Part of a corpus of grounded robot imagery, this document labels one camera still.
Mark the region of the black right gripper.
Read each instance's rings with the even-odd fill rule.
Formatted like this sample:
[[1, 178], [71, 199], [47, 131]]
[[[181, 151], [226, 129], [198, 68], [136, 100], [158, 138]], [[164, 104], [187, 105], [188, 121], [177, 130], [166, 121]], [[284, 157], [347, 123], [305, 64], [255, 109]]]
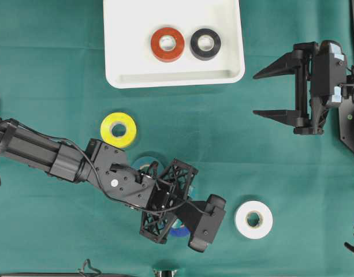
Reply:
[[314, 96], [310, 91], [315, 80], [312, 71], [318, 52], [319, 44], [316, 42], [295, 44], [293, 51], [253, 76], [257, 80], [294, 74], [296, 110], [254, 110], [253, 113], [295, 127], [294, 134], [322, 135], [329, 109], [323, 105], [320, 96]]

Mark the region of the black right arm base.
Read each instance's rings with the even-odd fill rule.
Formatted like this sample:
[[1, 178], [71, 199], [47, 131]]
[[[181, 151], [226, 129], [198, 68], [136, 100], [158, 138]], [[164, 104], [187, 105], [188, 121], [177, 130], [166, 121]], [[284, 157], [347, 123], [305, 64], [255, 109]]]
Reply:
[[352, 99], [343, 100], [338, 108], [340, 140], [354, 153], [354, 103]]

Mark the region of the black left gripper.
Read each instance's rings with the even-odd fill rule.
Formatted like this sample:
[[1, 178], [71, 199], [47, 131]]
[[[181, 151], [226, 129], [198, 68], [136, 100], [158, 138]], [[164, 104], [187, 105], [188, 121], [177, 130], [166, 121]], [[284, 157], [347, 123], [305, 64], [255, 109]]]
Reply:
[[189, 200], [189, 188], [198, 170], [180, 160], [173, 159], [155, 177], [155, 186], [148, 201], [148, 212], [141, 213], [140, 235], [156, 244], [165, 244], [172, 225], [177, 220], [175, 212]]

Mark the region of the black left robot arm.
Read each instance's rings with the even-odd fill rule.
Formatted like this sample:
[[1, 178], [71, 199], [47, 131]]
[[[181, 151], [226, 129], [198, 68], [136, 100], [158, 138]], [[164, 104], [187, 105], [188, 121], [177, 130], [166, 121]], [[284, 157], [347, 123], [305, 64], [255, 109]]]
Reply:
[[123, 150], [90, 139], [85, 150], [66, 138], [41, 134], [15, 119], [0, 118], [0, 156], [77, 184], [88, 182], [109, 200], [139, 210], [140, 234], [164, 244], [176, 220], [192, 223], [204, 214], [204, 202], [192, 201], [189, 187], [197, 169], [173, 160], [162, 174], [157, 162], [147, 171], [132, 168]]

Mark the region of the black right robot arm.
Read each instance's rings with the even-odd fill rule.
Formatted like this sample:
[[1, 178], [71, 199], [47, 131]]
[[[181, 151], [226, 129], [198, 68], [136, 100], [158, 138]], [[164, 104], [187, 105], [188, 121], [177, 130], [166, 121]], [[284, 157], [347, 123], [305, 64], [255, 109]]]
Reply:
[[354, 103], [354, 66], [347, 74], [347, 59], [333, 40], [294, 44], [293, 50], [262, 69], [255, 79], [295, 76], [294, 110], [255, 110], [255, 115], [294, 128], [294, 134], [323, 134], [329, 110], [343, 100]]

